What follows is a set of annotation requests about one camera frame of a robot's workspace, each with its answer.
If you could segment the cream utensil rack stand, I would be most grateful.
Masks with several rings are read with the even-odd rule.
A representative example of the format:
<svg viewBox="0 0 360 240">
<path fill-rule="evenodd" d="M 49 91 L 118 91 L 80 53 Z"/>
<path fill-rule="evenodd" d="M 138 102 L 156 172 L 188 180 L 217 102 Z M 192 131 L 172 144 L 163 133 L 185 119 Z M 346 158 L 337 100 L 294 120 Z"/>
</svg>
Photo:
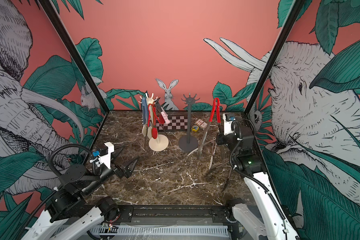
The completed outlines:
<svg viewBox="0 0 360 240">
<path fill-rule="evenodd" d="M 168 115 L 161 107 L 159 99 L 154 99 L 154 94 L 149 96 L 145 92 L 140 98 L 143 121 L 142 134 L 145 137 L 145 143 L 149 140 L 150 149 L 154 152 L 161 152 L 170 143 L 167 136 L 159 134 L 159 129 L 166 132 L 164 124 L 170 123 Z"/>
</svg>

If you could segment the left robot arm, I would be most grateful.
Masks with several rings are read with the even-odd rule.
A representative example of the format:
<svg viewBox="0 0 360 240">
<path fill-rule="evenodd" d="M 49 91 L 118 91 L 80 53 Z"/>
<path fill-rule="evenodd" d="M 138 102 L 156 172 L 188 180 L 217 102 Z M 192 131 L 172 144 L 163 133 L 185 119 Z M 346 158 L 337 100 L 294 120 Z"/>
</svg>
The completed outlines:
<svg viewBox="0 0 360 240">
<path fill-rule="evenodd" d="M 89 171 L 83 164 L 70 166 L 65 173 L 57 170 L 54 158 L 65 149 L 78 148 L 93 156 L 91 163 L 93 170 Z M 105 148 L 92 152 L 79 144 L 67 144 L 57 148 L 48 159 L 48 166 L 58 177 L 61 185 L 54 188 L 26 219 L 20 227 L 17 240 L 76 240 L 83 233 L 88 233 L 92 227 L 105 223 L 112 229 L 118 221 L 124 220 L 127 212 L 120 209 L 118 204 L 106 196 L 86 212 L 79 220 L 71 224 L 61 233 L 55 235 L 56 229 L 69 218 L 83 210 L 85 197 L 95 192 L 112 176 L 119 179 L 130 178 L 139 161 L 139 157 L 121 164 L 114 164 L 114 160 L 122 153 L 124 146 L 115 147 L 112 143 L 105 143 Z"/>
</svg>

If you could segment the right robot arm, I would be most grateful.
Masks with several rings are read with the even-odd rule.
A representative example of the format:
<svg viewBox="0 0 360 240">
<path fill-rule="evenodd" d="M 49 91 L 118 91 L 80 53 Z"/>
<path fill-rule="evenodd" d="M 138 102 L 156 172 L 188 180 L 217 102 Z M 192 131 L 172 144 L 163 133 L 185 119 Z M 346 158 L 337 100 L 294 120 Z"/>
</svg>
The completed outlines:
<svg viewBox="0 0 360 240">
<path fill-rule="evenodd" d="M 220 126 L 217 145 L 227 146 L 230 150 L 228 162 L 232 171 L 244 179 L 259 211 L 259 214 L 256 215 L 244 203 L 232 205 L 232 216 L 244 227 L 245 239 L 300 239 L 272 189 L 266 164 L 251 128 L 236 125 Z"/>
</svg>

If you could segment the pink steel tongs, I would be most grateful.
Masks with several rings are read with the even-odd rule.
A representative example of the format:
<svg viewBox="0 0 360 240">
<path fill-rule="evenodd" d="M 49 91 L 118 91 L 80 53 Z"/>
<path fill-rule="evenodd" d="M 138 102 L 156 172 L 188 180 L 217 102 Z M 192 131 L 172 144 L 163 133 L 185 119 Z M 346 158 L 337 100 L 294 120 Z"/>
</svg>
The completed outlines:
<svg viewBox="0 0 360 240">
<path fill-rule="evenodd" d="M 161 117 L 162 117 L 162 123 L 165 123 L 165 124 L 170 124 L 171 121 L 168 119 L 168 115 L 165 111 L 161 111 Z"/>
</svg>

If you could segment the dark grey utensil rack stand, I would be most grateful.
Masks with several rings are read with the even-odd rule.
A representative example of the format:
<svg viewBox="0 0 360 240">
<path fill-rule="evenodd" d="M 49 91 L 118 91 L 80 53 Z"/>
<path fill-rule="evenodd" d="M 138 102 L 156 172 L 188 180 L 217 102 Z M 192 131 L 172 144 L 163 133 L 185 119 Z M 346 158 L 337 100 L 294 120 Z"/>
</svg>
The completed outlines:
<svg viewBox="0 0 360 240">
<path fill-rule="evenodd" d="M 199 143 L 197 138 L 193 137 L 191 134 L 191 128 L 192 128 L 192 105 L 196 103 L 199 99 L 196 99 L 197 94 L 195 94 L 194 97 L 189 94 L 188 97 L 184 95 L 184 102 L 188 105 L 187 111 L 188 111 L 188 122 L 187 122 L 187 135 L 182 136 L 179 139 L 179 147 L 181 150 L 183 150 L 186 153 L 190 153 L 191 151 L 195 150 Z"/>
</svg>

